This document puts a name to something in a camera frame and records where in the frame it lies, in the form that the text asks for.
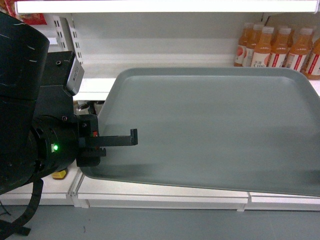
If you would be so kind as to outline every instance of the bottle label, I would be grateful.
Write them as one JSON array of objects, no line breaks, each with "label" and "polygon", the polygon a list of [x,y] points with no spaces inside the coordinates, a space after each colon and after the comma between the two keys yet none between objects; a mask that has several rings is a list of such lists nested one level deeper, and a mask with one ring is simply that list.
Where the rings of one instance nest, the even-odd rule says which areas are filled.
[{"label": "bottle label", "polygon": [[246,46],[238,45],[234,62],[236,64],[242,64],[245,58],[245,53],[246,53]]},{"label": "bottle label", "polygon": [[286,55],[287,54],[285,54],[285,53],[284,54],[271,53],[268,67],[281,68],[282,65],[284,64]]},{"label": "bottle label", "polygon": [[268,65],[270,53],[257,53],[253,54],[251,67],[265,68]]},{"label": "bottle label", "polygon": [[250,48],[247,48],[246,51],[245,51],[245,55],[244,55],[242,66],[243,67],[250,67],[253,56],[254,56],[254,50],[250,49]]},{"label": "bottle label", "polygon": [[288,58],[286,60],[285,67],[288,69],[300,71],[305,59],[306,59],[306,55],[289,53]]},{"label": "bottle label", "polygon": [[320,59],[319,54],[312,53],[306,72],[311,75],[320,76]]}]

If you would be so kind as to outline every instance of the black cable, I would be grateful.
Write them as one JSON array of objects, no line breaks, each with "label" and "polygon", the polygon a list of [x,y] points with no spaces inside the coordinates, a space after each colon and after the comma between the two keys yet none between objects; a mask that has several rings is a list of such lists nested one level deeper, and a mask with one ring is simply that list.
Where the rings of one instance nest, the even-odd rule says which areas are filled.
[{"label": "black cable", "polygon": [[11,213],[8,212],[8,210],[7,210],[7,209],[5,208],[5,206],[2,204],[1,200],[0,200],[0,205],[1,205],[2,209],[4,210],[4,212],[1,213],[0,216],[5,215],[5,214],[8,214],[9,216],[11,216]]},{"label": "black cable", "polygon": [[0,231],[0,240],[4,240],[10,237],[12,234],[18,232],[21,227],[29,222],[30,219],[35,215],[40,203],[43,186],[44,181],[42,181],[42,179],[33,182],[32,196],[29,205],[26,207],[26,210],[20,217],[18,217],[8,227],[5,227],[2,229],[2,231]]}]

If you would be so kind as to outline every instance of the metal bracket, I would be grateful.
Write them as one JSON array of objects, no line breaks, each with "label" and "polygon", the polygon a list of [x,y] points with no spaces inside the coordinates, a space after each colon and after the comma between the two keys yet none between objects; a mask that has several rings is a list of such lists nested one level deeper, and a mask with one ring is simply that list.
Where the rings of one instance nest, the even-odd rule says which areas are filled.
[{"label": "metal bracket", "polygon": [[86,136],[79,139],[80,147],[117,147],[134,146],[138,144],[138,130],[131,129],[128,136]]},{"label": "metal bracket", "polygon": [[76,52],[67,19],[59,16],[53,16],[52,18],[62,51]]}]

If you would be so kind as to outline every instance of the yellow object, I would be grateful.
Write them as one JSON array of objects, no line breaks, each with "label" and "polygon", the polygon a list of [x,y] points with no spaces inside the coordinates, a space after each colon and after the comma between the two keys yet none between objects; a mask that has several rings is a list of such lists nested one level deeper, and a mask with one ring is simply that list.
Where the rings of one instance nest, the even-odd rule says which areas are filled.
[{"label": "yellow object", "polygon": [[68,169],[63,169],[62,171],[56,171],[51,174],[53,179],[64,179],[68,173]]}]

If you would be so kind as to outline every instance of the white shelf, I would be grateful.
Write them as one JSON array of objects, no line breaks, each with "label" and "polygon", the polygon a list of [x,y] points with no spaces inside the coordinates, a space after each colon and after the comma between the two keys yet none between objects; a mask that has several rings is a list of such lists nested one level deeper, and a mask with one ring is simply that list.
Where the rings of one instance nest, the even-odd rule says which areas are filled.
[{"label": "white shelf", "polygon": [[247,192],[97,180],[86,176],[77,197],[87,201],[90,207],[237,210],[249,199]]},{"label": "white shelf", "polygon": [[83,78],[74,101],[104,101],[115,82],[115,78]]},{"label": "white shelf", "polygon": [[320,197],[249,192],[246,210],[320,211]]},{"label": "white shelf", "polygon": [[18,1],[16,12],[150,13],[150,12],[317,12],[317,0],[68,0]]},{"label": "white shelf", "polygon": [[[43,178],[43,190],[41,205],[73,205],[69,196],[70,188],[78,171],[76,162],[68,167],[68,174],[65,179],[56,180],[51,175]],[[4,205],[28,205],[31,198],[33,184],[24,185],[0,196]]]}]

